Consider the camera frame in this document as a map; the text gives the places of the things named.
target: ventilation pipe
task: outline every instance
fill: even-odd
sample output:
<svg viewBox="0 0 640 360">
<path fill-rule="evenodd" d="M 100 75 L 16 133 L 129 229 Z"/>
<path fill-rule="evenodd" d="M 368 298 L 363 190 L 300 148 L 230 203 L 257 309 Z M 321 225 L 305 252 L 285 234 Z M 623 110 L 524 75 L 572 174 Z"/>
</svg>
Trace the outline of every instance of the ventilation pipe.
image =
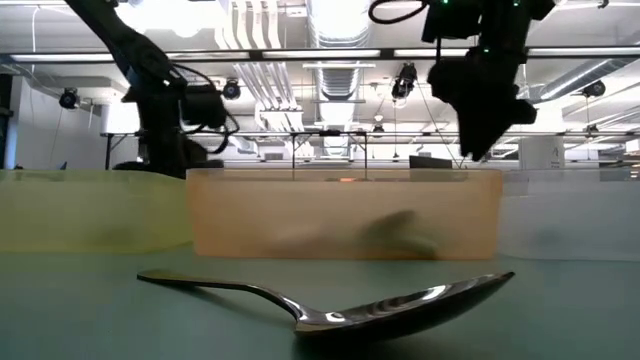
<svg viewBox="0 0 640 360">
<path fill-rule="evenodd" d="M 624 39 L 621 42 L 621 45 L 640 45 L 640 31 Z M 520 92 L 520 96 L 524 97 L 528 92 L 529 101 L 533 104 L 556 100 L 574 91 L 581 90 L 601 78 L 624 68 L 636 60 L 638 60 L 637 57 L 627 59 L 590 60 L 558 77 L 547 85 L 531 87 Z"/>
<path fill-rule="evenodd" d="M 369 0 L 307 0 L 312 46 L 316 48 L 366 47 L 369 40 Z M 320 118 L 330 128 L 346 130 L 353 120 L 354 100 L 362 76 L 361 69 L 318 69 L 316 80 Z M 344 155 L 347 138 L 326 138 L 329 155 Z"/>
</svg>

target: table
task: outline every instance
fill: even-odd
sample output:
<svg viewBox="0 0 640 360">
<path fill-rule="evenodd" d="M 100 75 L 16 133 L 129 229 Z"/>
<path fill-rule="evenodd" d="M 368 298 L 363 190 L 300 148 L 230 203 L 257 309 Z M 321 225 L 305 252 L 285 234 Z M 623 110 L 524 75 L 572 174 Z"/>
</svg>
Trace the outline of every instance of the table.
<svg viewBox="0 0 640 360">
<path fill-rule="evenodd" d="M 476 275 L 516 277 L 471 312 L 364 349 L 310 349 L 251 294 L 143 283 L 139 270 L 251 281 L 338 310 Z M 0 359 L 638 359 L 640 263 L 314 261 L 0 254 Z"/>
</svg>

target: plastic bin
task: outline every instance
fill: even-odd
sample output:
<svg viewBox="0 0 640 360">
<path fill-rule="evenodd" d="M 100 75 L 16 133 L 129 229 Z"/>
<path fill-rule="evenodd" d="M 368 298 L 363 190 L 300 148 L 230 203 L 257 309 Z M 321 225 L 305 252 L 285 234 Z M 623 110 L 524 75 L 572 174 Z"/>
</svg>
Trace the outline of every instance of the plastic bin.
<svg viewBox="0 0 640 360">
<path fill-rule="evenodd" d="M 0 251 L 139 253 L 192 241 L 184 181 L 133 171 L 1 171 Z"/>
<path fill-rule="evenodd" d="M 531 259 L 640 260 L 638 170 L 505 173 L 498 252 Z"/>
<path fill-rule="evenodd" d="M 191 170 L 199 255 L 486 259 L 499 171 Z"/>
</svg>

